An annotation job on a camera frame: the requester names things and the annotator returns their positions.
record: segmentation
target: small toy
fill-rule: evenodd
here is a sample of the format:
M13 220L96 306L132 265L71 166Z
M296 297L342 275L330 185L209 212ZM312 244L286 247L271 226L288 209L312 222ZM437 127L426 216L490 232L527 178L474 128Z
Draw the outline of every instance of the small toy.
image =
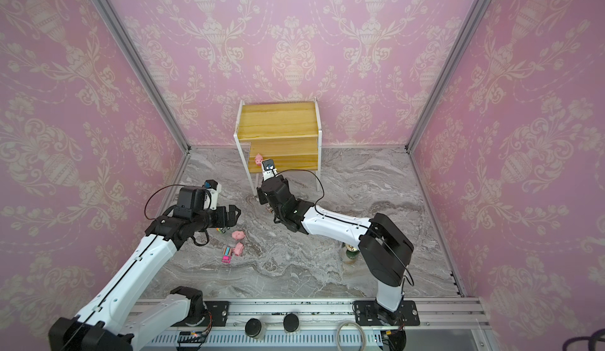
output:
M231 263L231 255L233 255L233 249L229 246L225 247L225 251L223 251L223 263Z
M241 242L238 242L233 251L235 252L236 256L241 256L241 253L244 251L244 245Z
M231 233L231 237L233 237L234 240L239 241L243 240L246 237L246 234L244 234L242 231L236 230Z

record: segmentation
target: wooden shelf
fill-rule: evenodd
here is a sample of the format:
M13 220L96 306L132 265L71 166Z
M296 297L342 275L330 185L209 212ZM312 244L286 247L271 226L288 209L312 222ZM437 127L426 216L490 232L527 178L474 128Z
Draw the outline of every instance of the wooden shelf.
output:
M251 173L261 172L261 167L254 161L257 154L265 159L273 159L278 171L289 168L317 170L317 138L252 141L248 157L248 170Z
M316 101L254 105L244 105L242 101L235 129L233 138L254 195L256 187L251 174L257 173L258 183L258 173L262 173L261 166L254 161L257 154L264 159L273 159L277 171L314 170L321 177L322 132ZM241 142L250 142L247 160Z
M313 102L245 105L241 110L240 142L319 136Z

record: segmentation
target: marble floor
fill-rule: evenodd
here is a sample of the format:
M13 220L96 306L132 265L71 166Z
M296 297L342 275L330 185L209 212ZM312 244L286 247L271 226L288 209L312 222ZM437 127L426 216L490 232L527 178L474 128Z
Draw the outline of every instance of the marble floor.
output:
M284 174L291 192L315 201L313 175ZM412 163L403 149L323 149L322 183L325 209L352 216L387 214L412 241L410 271L415 286L407 296L455 296L443 250L427 213ZM241 210L238 227L246 238L242 256L222 263L225 246L235 246L231 231L209 232L210 243L187 242L158 272L143 293L160 298L177 286L201 289L205 298L374 296L376 280L361 255L350 260L340 242L318 235L292 233L273 223L273 215L252 195L237 150L196 150L181 180L201 185L207 179L222 184L220 204Z

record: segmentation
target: yellow wooden board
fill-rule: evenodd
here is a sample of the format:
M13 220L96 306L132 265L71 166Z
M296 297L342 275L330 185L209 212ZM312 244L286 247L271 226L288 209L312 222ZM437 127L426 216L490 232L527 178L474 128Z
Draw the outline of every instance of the yellow wooden board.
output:
M317 153L308 156L279 156L272 158L275 162L277 172L298 168L303 170L317 170ZM260 173L261 167L254 163L254 158L248 160L248 170L251 174Z
M244 105L237 134L242 142L318 137L315 104L305 102Z
M312 154L317 157L317 138L254 140L250 144L250 158L257 154L265 159Z

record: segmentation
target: damask pattern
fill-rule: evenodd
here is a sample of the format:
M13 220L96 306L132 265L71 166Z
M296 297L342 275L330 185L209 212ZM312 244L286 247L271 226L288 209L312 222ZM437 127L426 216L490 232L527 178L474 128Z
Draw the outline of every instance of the damask pattern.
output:
M0 336L46 349L50 325L132 253L143 205L181 152L90 0L0 10ZM156 28L131 25L145 59L178 75Z
M414 159L503 350L605 320L603 0L492 0Z
M473 0L111 2L192 145L233 143L236 99L317 99L346 145L407 143Z

